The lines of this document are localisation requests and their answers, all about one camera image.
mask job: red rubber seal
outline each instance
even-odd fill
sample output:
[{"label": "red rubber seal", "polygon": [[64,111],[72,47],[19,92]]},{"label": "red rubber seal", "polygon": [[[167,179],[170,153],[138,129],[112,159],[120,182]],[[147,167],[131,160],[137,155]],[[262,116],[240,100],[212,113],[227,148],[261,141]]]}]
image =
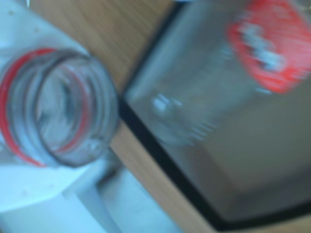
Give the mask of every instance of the red rubber seal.
[{"label": "red rubber seal", "polygon": [[4,140],[6,142],[6,145],[9,147],[9,149],[20,159],[23,161],[30,163],[35,166],[39,167],[45,167],[45,164],[42,164],[30,157],[28,157],[26,154],[24,154],[21,149],[19,148],[18,144],[14,140],[11,131],[10,131],[10,124],[9,120],[7,118],[7,111],[6,111],[6,104],[8,100],[8,94],[10,86],[17,75],[19,69],[28,61],[32,60],[36,56],[40,56],[43,54],[47,54],[50,52],[55,51],[55,49],[52,48],[45,48],[45,49],[39,49],[35,51],[31,51],[19,59],[17,59],[6,71],[1,86],[0,86],[0,130],[2,132],[2,135],[4,137]]}]

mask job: wooden table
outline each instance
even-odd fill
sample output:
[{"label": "wooden table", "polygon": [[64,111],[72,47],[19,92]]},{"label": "wooden table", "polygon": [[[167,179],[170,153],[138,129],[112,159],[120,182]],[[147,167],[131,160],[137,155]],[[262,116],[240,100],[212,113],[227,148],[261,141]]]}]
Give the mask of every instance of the wooden table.
[{"label": "wooden table", "polygon": [[[172,5],[170,0],[32,0],[34,11],[101,59],[119,91]],[[214,232],[124,123],[111,147],[185,232]],[[311,217],[245,232],[310,233]]]}]

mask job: glass jar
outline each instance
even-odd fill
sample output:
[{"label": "glass jar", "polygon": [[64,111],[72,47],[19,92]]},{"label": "glass jar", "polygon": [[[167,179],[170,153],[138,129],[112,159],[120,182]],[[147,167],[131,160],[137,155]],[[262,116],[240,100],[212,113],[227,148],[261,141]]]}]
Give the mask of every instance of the glass jar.
[{"label": "glass jar", "polygon": [[103,65],[71,49],[20,53],[2,71],[4,145],[35,166],[77,167],[108,148],[117,97]]}]

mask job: black edge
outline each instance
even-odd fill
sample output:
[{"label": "black edge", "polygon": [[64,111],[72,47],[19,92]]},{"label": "black edge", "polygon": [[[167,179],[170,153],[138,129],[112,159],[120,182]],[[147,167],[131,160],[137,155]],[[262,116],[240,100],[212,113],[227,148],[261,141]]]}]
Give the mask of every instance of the black edge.
[{"label": "black edge", "polygon": [[232,231],[242,230],[253,227],[266,226],[273,223],[296,218],[311,212],[311,202],[301,204],[294,208],[270,214],[264,217],[247,219],[237,222],[228,222],[222,219],[217,212],[208,204],[207,200],[198,192],[193,184],[186,178],[182,171],[177,167],[173,160],[169,157],[166,151],[160,146],[155,137],[149,132],[147,127],[139,119],[136,113],[131,109],[125,100],[125,93],[133,82],[135,77],[139,74],[141,68],[144,66],[148,57],[152,54],[156,45],[161,40],[162,36],[168,31],[174,19],[182,11],[188,3],[175,3],[170,14],[164,20],[162,27],[155,34],[154,39],[146,49],[142,59],[138,63],[136,69],[130,76],[129,82],[125,88],[125,92],[120,98],[120,115],[124,122],[128,125],[131,131],[135,134],[138,140],[154,158],[157,164],[163,169],[174,184],[181,190],[184,196],[191,202],[191,204],[198,210],[198,212],[211,224],[217,231]]}]

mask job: wooden surface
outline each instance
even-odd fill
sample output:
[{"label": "wooden surface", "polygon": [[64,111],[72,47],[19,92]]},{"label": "wooden surface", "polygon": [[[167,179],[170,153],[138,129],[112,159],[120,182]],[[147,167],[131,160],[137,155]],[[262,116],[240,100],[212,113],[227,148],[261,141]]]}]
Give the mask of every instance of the wooden surface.
[{"label": "wooden surface", "polygon": [[[169,0],[32,0],[34,11],[101,59],[118,90],[171,5]],[[124,123],[111,147],[185,232],[214,232]],[[311,217],[243,232],[310,233]]]},{"label": "wooden surface", "polygon": [[32,0],[31,9],[98,56],[118,90],[172,6],[170,0]]}]

